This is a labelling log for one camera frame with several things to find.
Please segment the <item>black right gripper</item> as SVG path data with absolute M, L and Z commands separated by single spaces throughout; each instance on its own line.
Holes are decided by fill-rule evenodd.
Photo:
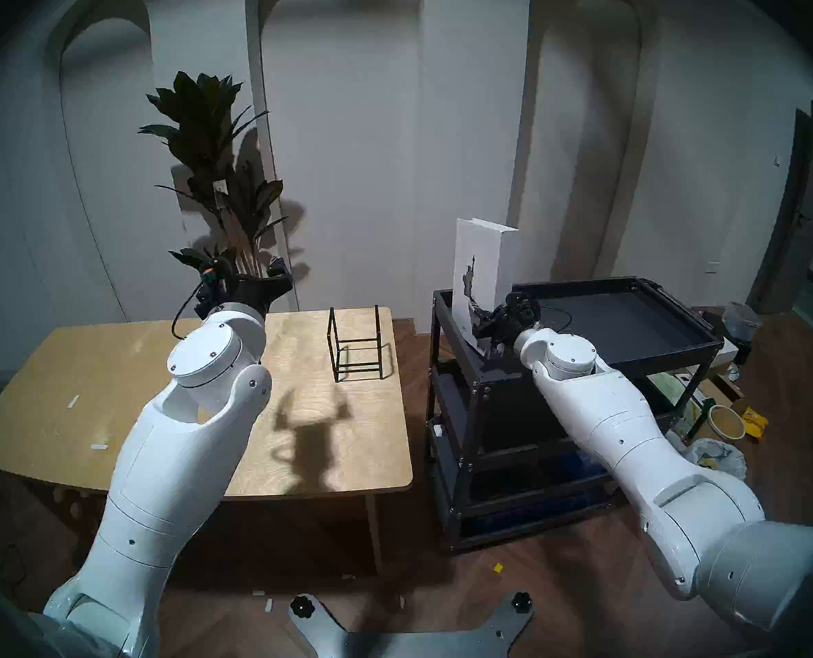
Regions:
M 540 304 L 525 291 L 507 294 L 504 304 L 485 310 L 470 304 L 471 334 L 479 354 L 504 354 L 521 333 L 540 325 Z

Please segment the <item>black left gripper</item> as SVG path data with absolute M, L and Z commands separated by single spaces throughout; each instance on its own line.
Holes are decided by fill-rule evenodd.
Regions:
M 199 272 L 196 315 L 206 319 L 224 304 L 243 304 L 266 318 L 270 306 L 293 289 L 291 270 L 282 257 L 272 257 L 267 276 L 238 274 L 224 266 L 204 266 Z

